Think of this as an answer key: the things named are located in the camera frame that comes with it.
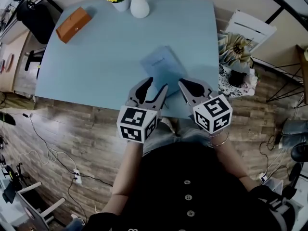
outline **person's right arm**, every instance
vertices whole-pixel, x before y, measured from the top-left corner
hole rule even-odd
[[[211,142],[213,145],[220,145],[226,140],[227,136],[225,132],[221,132],[218,136],[212,137]],[[258,183],[248,176],[248,170],[243,159],[236,152],[229,139],[223,145],[214,148],[218,160],[223,164],[226,171],[237,177],[248,191],[258,186]]]

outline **human arm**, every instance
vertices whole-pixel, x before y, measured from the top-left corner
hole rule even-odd
[[[142,159],[143,144],[130,141],[124,153],[119,172],[115,178],[112,195],[102,212],[120,215],[131,194],[138,175]]]
[[[219,145],[214,147],[217,158],[228,173],[237,177],[244,187],[248,191],[251,191],[258,186],[258,184],[248,176],[248,169],[243,159],[236,152],[231,141],[229,139],[226,140],[227,136],[225,132],[221,132],[219,135],[211,138],[211,142],[214,146]]]

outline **power strip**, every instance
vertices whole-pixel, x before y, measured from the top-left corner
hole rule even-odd
[[[75,173],[75,178],[77,178],[76,183],[82,184],[80,171],[78,169],[74,169],[74,173]]]

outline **tissue box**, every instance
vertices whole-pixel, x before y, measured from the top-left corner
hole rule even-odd
[[[59,39],[66,44],[91,19],[89,14],[79,7],[56,29]]]

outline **person's left arm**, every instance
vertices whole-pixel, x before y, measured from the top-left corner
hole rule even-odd
[[[102,212],[120,215],[134,189],[142,159],[143,144],[129,141],[120,170],[115,178],[112,196]]]

